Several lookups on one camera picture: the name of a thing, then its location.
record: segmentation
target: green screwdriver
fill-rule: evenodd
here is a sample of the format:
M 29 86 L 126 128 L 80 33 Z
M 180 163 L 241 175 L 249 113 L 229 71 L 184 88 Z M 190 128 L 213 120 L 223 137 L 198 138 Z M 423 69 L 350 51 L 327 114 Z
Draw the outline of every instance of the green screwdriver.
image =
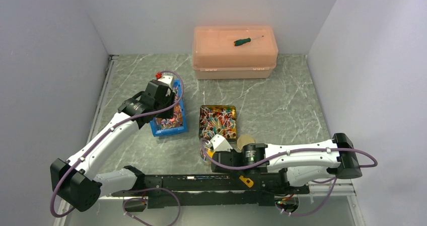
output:
M 243 45 L 245 43 L 251 42 L 251 40 L 255 40 L 255 39 L 258 39 L 258 38 L 261 38 L 261 37 L 264 37 L 264 36 L 257 36 L 257 37 L 252 38 L 252 39 L 251 38 L 240 39 L 240 40 L 237 40 L 237 41 L 234 42 L 234 46 L 241 46 L 241 45 Z

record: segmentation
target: green marble surface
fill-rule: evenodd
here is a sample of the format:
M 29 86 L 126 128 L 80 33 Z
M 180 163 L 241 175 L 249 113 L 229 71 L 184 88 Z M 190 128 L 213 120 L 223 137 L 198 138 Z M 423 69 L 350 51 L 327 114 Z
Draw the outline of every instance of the green marble surface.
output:
M 184 80 L 184 107 L 189 132 L 153 137 L 149 125 L 126 140 L 106 161 L 100 173 L 132 165 L 146 174 L 211 173 L 199 158 L 199 108 L 233 105 L 239 134 L 256 142 L 304 144 L 329 139 L 313 82 L 302 54 L 280 54 L 267 79 L 197 80 L 188 54 L 121 55 L 114 71 L 103 128 L 121 103 L 144 90 L 156 72 L 175 70 Z

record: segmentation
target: wall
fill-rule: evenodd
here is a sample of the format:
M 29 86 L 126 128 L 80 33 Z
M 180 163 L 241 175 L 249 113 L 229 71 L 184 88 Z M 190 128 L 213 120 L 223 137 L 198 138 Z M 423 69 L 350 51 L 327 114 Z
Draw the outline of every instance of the wall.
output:
M 200 25 L 270 24 L 281 53 L 308 53 L 336 0 L 82 0 L 110 54 L 190 53 Z
M 108 53 L 79 0 L 0 0 L 1 225 L 51 225 L 49 166 L 88 137 Z
M 379 161 L 354 180 L 367 225 L 427 220 L 426 27 L 427 0 L 337 0 L 309 52 L 329 131 Z

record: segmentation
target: blue plastic basket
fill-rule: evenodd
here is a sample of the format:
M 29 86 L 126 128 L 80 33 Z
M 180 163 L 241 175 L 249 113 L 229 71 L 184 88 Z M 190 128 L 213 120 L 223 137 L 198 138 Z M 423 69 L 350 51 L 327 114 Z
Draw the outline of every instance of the blue plastic basket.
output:
M 179 83 L 179 80 L 175 80 L 173 87 L 178 86 L 178 96 L 180 97 L 182 94 L 181 91 L 181 84 Z M 188 132 L 187 128 L 187 121 L 185 119 L 185 110 L 184 110 L 184 102 L 183 100 L 179 101 L 179 105 L 181 106 L 181 113 L 182 113 L 182 126 L 170 128 L 170 129 L 160 129 L 160 125 L 157 124 L 157 120 L 154 118 L 152 121 L 150 121 L 151 131 L 153 132 L 153 136 L 165 136 L 165 135 L 172 135 L 172 134 L 180 134 L 184 132 Z

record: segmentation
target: orange plastic box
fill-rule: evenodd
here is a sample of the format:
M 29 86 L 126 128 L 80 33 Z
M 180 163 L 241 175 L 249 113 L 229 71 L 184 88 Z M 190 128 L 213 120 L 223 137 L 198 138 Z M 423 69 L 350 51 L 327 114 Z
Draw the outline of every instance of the orange plastic box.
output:
M 234 41 L 264 36 L 241 46 Z M 194 29 L 197 79 L 267 78 L 276 67 L 277 44 L 270 26 L 203 26 Z

